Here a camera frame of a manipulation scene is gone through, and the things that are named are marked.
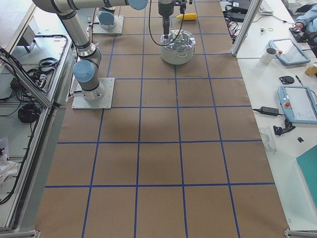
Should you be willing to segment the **person forearm blue sleeve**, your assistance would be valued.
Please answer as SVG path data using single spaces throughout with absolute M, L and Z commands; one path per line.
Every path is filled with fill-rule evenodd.
M 299 16 L 296 19 L 296 27 L 302 29 L 305 27 L 306 30 L 314 32 L 317 30 L 317 5 L 313 6 L 304 15 Z

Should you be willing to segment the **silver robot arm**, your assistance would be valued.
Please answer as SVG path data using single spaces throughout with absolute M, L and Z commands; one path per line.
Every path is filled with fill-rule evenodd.
M 100 7 L 97 10 L 97 22 L 103 29 L 112 29 L 115 27 L 115 13 L 116 7 Z
M 35 0 L 40 9 L 55 13 L 69 34 L 80 60 L 75 63 L 73 74 L 86 100 L 97 100 L 105 95 L 105 87 L 98 79 L 101 52 L 84 30 L 77 10 L 85 8 L 111 8 L 128 5 L 135 10 L 144 9 L 146 0 Z

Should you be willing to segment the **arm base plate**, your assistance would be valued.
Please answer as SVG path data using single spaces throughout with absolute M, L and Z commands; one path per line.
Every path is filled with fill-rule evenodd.
M 99 78 L 99 86 L 93 91 L 82 90 L 78 84 L 74 94 L 72 109 L 74 110 L 110 110 L 112 106 L 115 78 Z
M 95 17 L 93 34 L 97 35 L 121 35 L 123 30 L 123 15 L 115 15 L 112 24 L 100 24 L 98 17 Z

